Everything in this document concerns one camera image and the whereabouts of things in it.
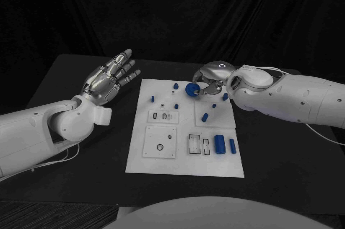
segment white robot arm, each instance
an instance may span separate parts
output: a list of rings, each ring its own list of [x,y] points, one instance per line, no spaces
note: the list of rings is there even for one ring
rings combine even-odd
[[[0,116],[0,177],[31,168],[77,145],[93,133],[94,124],[110,125],[112,109],[102,105],[113,100],[120,88],[141,74],[136,70],[120,79],[136,63],[130,60],[125,65],[130,56],[128,49],[97,67],[81,94],[71,100]],[[53,132],[64,140],[54,142]]]
[[[194,76],[210,84],[195,95],[219,94],[227,87],[236,105],[247,111],[291,122],[345,128],[345,85],[304,75],[282,75],[275,81],[263,69],[245,65],[240,69],[224,62],[207,64]]]

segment rectangular slot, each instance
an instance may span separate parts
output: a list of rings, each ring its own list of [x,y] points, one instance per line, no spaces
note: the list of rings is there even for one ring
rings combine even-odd
[[[178,124],[178,111],[151,110],[148,122]]]
[[[204,139],[204,154],[210,155],[210,140]]]
[[[200,135],[190,134],[190,153],[201,154]]]

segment silver robotic hand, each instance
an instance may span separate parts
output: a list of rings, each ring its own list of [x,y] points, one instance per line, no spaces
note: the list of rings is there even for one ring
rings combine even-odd
[[[113,100],[120,88],[141,74],[141,70],[136,70],[135,73],[122,78],[136,63],[135,60],[130,60],[126,64],[130,57],[132,50],[128,49],[103,66],[99,66],[87,77],[80,95],[97,106],[104,105]]]
[[[208,84],[208,87],[197,90],[194,93],[197,95],[219,94],[221,92],[223,86],[227,86],[229,78],[236,70],[236,67],[224,61],[208,63],[198,70],[193,78],[193,82],[195,84],[201,78],[203,82]]]

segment robotic hand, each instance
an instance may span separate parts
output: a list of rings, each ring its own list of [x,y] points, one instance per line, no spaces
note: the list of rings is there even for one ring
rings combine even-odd
[[[275,81],[262,69],[281,71],[286,75]],[[291,122],[345,128],[344,84],[291,75],[276,68],[245,65],[236,69],[224,61],[208,63],[198,70],[193,79],[195,84],[200,78],[210,86],[197,90],[195,95],[219,94],[226,86],[230,99],[242,109],[258,110]]]
[[[110,125],[112,109],[102,105],[113,100],[120,88],[141,74],[136,70],[122,78],[136,63],[130,60],[126,64],[130,57],[128,49],[97,67],[80,95],[71,100],[0,116],[0,177],[31,169],[77,145],[90,136],[94,124]],[[54,132],[64,141],[53,140]]]

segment table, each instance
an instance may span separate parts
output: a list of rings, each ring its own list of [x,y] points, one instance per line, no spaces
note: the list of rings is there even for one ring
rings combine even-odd
[[[110,58],[61,55],[28,108],[70,100],[86,77]],[[283,121],[233,104],[246,178],[125,173],[142,78],[191,81],[203,64],[136,60],[142,75],[104,105],[109,126],[96,125],[68,162],[28,171],[0,183],[0,199],[84,202],[145,207],[184,197],[255,200],[299,213],[345,214],[345,156],[305,124]],[[335,139],[328,126],[311,125]]]

